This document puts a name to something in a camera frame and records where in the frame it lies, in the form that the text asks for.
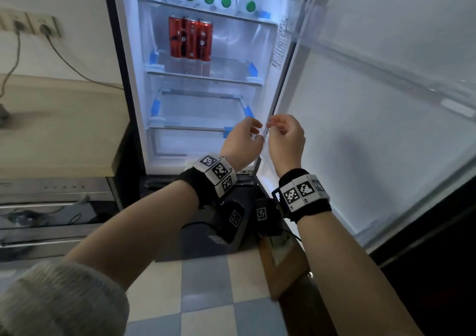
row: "hand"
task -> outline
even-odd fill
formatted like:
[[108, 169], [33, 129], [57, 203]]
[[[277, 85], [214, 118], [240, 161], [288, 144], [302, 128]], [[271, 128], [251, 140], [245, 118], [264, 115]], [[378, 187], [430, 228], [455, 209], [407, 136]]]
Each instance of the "hand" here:
[[304, 129], [294, 116], [276, 114], [266, 123], [269, 128], [269, 155], [278, 177], [301, 168], [304, 151]]
[[239, 172], [249, 165], [261, 153], [264, 143], [263, 136], [257, 135], [255, 139], [251, 139], [252, 134], [259, 134], [258, 128], [261, 127], [263, 124], [259, 120], [247, 116], [228, 134], [220, 155], [225, 157], [235, 172]]

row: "red can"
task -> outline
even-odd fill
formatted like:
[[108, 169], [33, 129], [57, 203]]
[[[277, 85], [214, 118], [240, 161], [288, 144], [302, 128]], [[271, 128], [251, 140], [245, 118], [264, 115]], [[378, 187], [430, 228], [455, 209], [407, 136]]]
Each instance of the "red can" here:
[[186, 17], [185, 24], [185, 57], [187, 59], [198, 59], [199, 47], [199, 21]]
[[211, 21], [200, 20], [199, 25], [199, 59], [204, 62], [209, 62], [211, 56], [211, 41], [213, 38], [213, 24]]
[[170, 56], [181, 58], [185, 55], [184, 19], [175, 15], [169, 16]]

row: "power outlet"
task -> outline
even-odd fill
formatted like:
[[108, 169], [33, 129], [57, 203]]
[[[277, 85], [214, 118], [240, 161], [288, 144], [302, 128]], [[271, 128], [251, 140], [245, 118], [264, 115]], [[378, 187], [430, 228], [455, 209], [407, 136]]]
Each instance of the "power outlet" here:
[[51, 15], [42, 15], [42, 14], [33, 14], [28, 13], [28, 18], [30, 19], [31, 26], [35, 34], [41, 34], [40, 26], [46, 25], [51, 30], [51, 36], [60, 38], [61, 34], [59, 32], [56, 19]]
[[27, 13], [14, 9], [0, 9], [0, 16], [3, 27], [6, 31], [15, 31], [15, 21], [19, 21], [24, 25], [23, 32], [33, 34], [30, 22], [28, 21]]

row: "gray knit sleeve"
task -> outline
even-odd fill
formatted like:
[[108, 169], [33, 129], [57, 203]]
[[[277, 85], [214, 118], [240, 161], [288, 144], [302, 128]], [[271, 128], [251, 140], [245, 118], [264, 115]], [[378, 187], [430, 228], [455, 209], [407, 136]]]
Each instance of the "gray knit sleeve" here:
[[123, 335], [125, 292], [107, 276], [75, 263], [42, 262], [0, 297], [0, 335]]

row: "wooden countertop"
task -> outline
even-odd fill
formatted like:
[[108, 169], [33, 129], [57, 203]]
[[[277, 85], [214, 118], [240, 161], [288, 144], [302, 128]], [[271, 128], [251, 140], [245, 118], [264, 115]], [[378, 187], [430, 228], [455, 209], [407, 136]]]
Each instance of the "wooden countertop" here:
[[0, 178], [114, 176], [129, 123], [122, 91], [16, 76], [0, 103], [11, 113], [0, 124]]

